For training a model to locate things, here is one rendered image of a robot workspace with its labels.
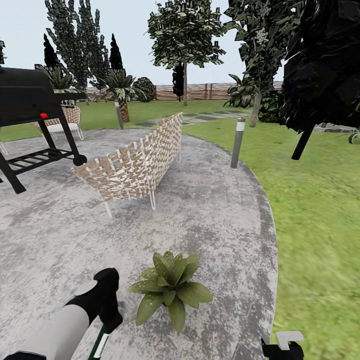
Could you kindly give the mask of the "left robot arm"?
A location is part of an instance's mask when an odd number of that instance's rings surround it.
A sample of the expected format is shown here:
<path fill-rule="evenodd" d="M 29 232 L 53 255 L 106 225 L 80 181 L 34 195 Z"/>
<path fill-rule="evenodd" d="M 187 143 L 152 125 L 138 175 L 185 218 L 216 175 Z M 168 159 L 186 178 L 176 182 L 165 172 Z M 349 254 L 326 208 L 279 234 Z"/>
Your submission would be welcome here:
<path fill-rule="evenodd" d="M 89 325 L 99 315 L 109 334 L 122 322 L 123 308 L 133 319 L 136 305 L 126 293 L 116 296 L 119 288 L 114 268 L 94 275 L 75 291 L 75 297 L 40 329 L 9 351 L 3 360 L 71 360 Z"/>

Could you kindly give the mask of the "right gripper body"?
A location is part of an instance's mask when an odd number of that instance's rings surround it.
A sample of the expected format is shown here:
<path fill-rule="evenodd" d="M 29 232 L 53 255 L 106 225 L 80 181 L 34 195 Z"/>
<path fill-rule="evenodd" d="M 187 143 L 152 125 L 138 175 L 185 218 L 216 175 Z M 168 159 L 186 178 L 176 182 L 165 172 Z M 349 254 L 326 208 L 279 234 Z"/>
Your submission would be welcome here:
<path fill-rule="evenodd" d="M 298 344 L 289 343 L 288 347 L 289 351 L 281 350 L 277 344 L 268 344 L 266 346 L 268 360 L 304 360 L 304 354 Z"/>

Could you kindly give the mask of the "insectifuge atomizer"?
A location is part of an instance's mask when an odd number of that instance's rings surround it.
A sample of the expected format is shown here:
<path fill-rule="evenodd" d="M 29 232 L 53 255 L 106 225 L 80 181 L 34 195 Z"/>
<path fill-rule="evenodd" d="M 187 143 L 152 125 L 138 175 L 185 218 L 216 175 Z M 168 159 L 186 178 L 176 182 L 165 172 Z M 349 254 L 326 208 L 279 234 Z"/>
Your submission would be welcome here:
<path fill-rule="evenodd" d="M 106 327 L 103 326 L 99 335 L 97 336 L 97 339 L 95 340 L 95 345 L 90 352 L 88 360 L 101 360 L 110 335 L 111 334 L 107 331 Z"/>

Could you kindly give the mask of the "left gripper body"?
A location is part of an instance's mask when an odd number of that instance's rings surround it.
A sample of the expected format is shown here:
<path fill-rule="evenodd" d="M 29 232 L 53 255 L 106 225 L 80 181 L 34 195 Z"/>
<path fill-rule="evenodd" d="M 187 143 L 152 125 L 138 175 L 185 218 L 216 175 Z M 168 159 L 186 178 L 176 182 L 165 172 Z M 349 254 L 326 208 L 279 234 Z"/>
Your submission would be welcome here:
<path fill-rule="evenodd" d="M 99 312 L 99 318 L 109 334 L 111 334 L 123 322 L 123 317 L 118 309 L 117 299 L 115 299 L 114 303 L 110 307 L 102 309 Z"/>

